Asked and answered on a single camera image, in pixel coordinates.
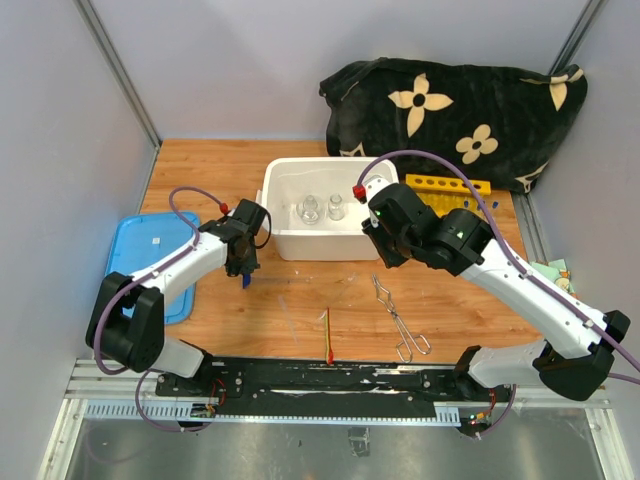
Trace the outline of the small glass beaker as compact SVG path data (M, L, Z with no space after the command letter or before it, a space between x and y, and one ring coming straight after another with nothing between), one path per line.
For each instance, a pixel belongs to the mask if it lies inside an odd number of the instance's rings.
M328 201L327 213L331 220L340 221L345 216L344 203L340 194L332 194Z

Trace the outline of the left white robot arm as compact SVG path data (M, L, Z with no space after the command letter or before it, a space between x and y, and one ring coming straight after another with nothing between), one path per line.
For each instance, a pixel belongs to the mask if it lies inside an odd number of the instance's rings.
M150 266L132 274L112 272L99 288L86 332L99 370L118 375L156 371L179 376L190 394L207 393L214 371L204 365L206 352L165 334L165 309L202 277L224 269L247 282L260 268L256 236L270 213L243 199L224 216L201 226L192 222L189 240Z

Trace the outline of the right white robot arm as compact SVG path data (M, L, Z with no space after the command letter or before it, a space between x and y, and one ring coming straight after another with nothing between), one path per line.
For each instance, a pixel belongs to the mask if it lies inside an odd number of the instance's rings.
M543 385L585 401L607 379L614 345L630 326L619 311L582 304L533 269L475 213L456 208L438 216L407 185L371 178L354 189L369 209L362 223L388 268L415 260L461 277L494 295L536 328L533 343L471 346L456 363L455 392L474 400L500 385Z

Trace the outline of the yellow test tube rack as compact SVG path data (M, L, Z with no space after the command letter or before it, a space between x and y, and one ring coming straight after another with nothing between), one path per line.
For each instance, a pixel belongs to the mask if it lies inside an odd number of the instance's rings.
M481 210L477 199L458 178L407 174L405 183L438 216L446 215L454 209L465 209L464 201L469 202L468 210Z

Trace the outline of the white plastic bin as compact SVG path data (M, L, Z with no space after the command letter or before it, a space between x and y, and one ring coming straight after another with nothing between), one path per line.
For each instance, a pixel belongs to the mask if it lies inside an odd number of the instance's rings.
M361 223L370 217L352 188L371 157L280 158L266 168L256 201L271 214L263 227L271 231L280 257L287 261L374 261L379 255ZM345 216L333 221L327 213L332 194L341 195ZM322 205L322 218L304 224L296 212L307 195Z

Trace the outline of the glass conical flask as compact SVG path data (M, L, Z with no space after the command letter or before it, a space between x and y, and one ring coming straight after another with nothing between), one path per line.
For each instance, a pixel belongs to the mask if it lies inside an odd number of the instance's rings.
M314 195L307 195L296 207L297 215L306 225L315 225L322 218L322 205Z

